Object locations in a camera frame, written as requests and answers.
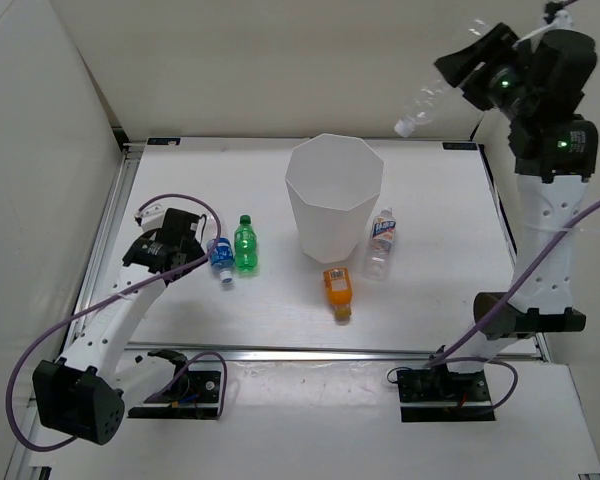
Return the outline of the small clear water bottle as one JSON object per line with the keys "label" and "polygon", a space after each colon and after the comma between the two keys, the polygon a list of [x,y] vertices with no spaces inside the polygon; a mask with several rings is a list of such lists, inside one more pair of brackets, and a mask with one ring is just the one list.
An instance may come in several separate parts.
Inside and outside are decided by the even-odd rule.
{"label": "small clear water bottle", "polygon": [[[479,18],[464,21],[453,35],[450,46],[443,55],[468,47],[486,35],[490,29],[491,26]],[[406,103],[399,120],[394,125],[395,133],[402,138],[410,138],[419,127],[432,123],[453,91],[454,88],[448,84],[439,70],[432,66],[424,85]]]}

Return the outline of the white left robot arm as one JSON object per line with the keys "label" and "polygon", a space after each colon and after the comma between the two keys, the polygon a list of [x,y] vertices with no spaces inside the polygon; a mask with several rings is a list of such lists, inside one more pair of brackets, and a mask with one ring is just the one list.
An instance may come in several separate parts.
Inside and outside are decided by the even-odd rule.
{"label": "white left robot arm", "polygon": [[98,445],[108,443],[127,409],[153,395],[178,400],[190,377],[187,358],[159,349],[119,362],[140,321],[167,286],[203,257],[196,238],[202,216],[169,208],[144,226],[122,258],[111,304],[97,310],[86,329],[55,361],[42,361],[32,380],[41,424]]}

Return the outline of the clear bottle blue label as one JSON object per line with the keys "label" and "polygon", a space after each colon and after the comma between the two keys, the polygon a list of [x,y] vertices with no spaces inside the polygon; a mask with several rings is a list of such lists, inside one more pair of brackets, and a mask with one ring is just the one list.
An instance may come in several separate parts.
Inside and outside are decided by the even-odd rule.
{"label": "clear bottle blue label", "polygon": [[223,283],[230,284],[233,281],[233,269],[235,266],[233,249],[227,238],[221,237],[214,249],[211,247],[214,240],[207,242],[207,249],[211,253],[210,264],[214,275]]}

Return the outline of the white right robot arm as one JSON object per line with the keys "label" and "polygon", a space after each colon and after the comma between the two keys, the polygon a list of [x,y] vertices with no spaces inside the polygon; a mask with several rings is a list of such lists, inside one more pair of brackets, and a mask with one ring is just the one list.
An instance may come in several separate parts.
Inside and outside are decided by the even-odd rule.
{"label": "white right robot arm", "polygon": [[577,109],[597,65],[595,41],[572,29],[521,39],[496,24],[473,44],[434,63],[476,108],[509,121],[523,231],[506,292],[481,292],[474,326],[433,359],[429,387],[450,400],[464,374],[483,370],[516,341],[538,333],[580,332],[586,316],[571,294],[571,231],[596,168],[599,134]]}

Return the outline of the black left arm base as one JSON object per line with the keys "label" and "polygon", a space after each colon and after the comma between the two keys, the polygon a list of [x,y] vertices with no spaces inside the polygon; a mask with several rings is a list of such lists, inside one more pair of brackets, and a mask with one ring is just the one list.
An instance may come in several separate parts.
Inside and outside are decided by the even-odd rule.
{"label": "black left arm base", "polygon": [[201,352],[192,358],[172,350],[154,350],[149,356],[174,366],[173,383],[131,408],[129,419],[219,420],[225,408],[228,365],[217,352]]}

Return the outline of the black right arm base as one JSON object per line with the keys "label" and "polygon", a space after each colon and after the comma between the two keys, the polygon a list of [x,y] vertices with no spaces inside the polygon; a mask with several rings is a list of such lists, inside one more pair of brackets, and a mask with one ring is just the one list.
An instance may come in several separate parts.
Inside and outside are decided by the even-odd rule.
{"label": "black right arm base", "polygon": [[398,388],[402,423],[461,423],[495,420],[486,376],[397,367],[387,380]]}

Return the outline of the clear bottle white orange label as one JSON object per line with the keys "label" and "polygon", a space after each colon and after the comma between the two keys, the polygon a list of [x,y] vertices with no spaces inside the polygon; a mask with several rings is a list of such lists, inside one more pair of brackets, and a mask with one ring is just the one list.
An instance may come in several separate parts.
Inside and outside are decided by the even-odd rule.
{"label": "clear bottle white orange label", "polygon": [[389,272],[389,262],[396,237],[396,219],[391,207],[385,207],[374,217],[365,253],[363,275],[383,280]]}

